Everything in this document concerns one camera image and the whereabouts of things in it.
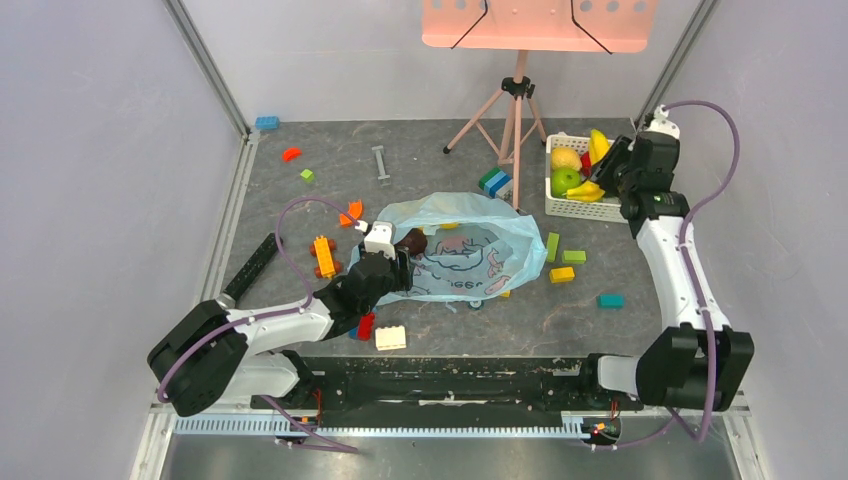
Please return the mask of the yellow fake banana bunch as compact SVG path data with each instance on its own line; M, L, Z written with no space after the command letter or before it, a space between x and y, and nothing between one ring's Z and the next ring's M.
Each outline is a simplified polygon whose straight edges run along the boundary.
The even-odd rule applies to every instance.
M604 133L597 129L590 131L588 150L585 154L587 161L582 167L582 172L586 175L585 181L580 186L571 188L566 192L568 200L593 203L603 198L605 191L594 180L594 175L600 171L600 163L610 148L610 143Z

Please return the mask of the light blue plastic bag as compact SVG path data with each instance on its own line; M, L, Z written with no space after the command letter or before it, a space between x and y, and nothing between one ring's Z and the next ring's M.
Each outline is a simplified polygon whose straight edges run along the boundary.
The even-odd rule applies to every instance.
M425 252L411 258L411 290L390 293L379 306L402 300L487 300L535 280L546 261L535 219L519 214L503 200L480 194L436 192L392 203L376 219L394 225L394 243L413 228L421 229L428 239ZM439 228L453 222L460 226Z

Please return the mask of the red fake pomegranate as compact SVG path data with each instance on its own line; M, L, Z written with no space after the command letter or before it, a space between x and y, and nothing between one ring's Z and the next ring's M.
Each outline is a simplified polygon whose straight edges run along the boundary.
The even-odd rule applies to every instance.
M592 173L592 163L591 163L591 158L590 158L590 154L589 154L588 151L584 152L580 156L580 161L581 161L581 168L580 168L581 175L584 178L589 177Z

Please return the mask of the green fake apple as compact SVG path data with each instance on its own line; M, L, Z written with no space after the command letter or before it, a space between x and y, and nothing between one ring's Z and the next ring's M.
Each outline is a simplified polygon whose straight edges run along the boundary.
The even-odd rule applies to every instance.
M570 167L553 169L550 175L550 194L553 198L565 198L570 189L579 187L582 182L578 170Z

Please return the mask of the yellow fake lemon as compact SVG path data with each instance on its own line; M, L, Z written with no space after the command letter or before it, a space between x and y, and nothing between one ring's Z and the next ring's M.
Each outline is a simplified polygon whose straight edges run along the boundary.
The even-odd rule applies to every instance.
M550 152L550 165L552 170L567 168L580 172L581 155L570 147L555 147Z

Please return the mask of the white perforated plastic basket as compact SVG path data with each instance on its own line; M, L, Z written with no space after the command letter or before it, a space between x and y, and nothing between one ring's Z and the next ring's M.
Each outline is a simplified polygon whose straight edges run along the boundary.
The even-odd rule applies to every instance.
M589 137L552 134L546 140L545 213L550 216L625 223L610 190L589 180L611 140L598 130Z

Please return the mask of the multicolour brick house stack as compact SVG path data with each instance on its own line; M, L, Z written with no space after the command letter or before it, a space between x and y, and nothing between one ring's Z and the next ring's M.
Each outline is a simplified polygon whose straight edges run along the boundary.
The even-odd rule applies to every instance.
M348 336L351 339L363 342L370 341L373 336L375 319L376 314L374 312L362 316L358 325L348 332Z

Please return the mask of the cream toy brick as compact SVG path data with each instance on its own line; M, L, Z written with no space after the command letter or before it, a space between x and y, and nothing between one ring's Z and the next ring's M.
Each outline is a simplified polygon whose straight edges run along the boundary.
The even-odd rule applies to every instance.
M404 326L376 328L374 341L378 351L405 349L407 347L406 329Z

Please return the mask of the orange arch block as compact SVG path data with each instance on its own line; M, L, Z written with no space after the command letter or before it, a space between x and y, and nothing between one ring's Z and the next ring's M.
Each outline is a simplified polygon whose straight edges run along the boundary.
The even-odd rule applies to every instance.
M364 205L361 200L349 202L346 212L339 214L339 225L343 228L354 227L362 218L363 212Z

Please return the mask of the flat lime green block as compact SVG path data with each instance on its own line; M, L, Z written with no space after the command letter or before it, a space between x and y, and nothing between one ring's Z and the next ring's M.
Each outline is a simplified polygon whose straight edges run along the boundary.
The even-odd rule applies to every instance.
M562 262L564 264L582 265L587 261L587 253L584 250L564 250L562 252Z

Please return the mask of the small lime green cube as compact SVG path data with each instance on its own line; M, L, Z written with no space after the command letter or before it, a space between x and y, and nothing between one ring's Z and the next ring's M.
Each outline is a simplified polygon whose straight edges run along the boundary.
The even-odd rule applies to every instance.
M306 183L312 183L315 180L314 172L310 169L302 170L300 176Z

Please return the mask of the teal wooden block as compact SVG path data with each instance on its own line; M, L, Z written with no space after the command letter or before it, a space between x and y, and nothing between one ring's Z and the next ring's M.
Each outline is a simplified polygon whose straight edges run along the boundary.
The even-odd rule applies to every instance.
M618 294L601 294L596 303L601 309L621 309L625 305L625 298Z

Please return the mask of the small red arch block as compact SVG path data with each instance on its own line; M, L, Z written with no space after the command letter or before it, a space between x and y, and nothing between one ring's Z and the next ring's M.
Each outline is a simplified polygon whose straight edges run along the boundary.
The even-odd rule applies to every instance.
M281 155L281 159L284 163L291 162L292 160L300 157L302 155L302 150L298 147L290 147L283 151Z

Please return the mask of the black cylindrical roller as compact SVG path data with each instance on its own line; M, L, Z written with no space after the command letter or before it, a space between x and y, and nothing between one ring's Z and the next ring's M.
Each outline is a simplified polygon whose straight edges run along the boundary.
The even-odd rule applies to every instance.
M277 252L275 233L270 232L217 296L216 301L224 309L235 308Z

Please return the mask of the blue toy brick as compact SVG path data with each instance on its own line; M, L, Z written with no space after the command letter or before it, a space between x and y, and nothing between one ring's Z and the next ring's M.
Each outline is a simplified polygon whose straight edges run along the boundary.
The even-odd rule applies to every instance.
M268 131L278 129L280 119L278 116L259 116L255 119L254 126L257 130Z

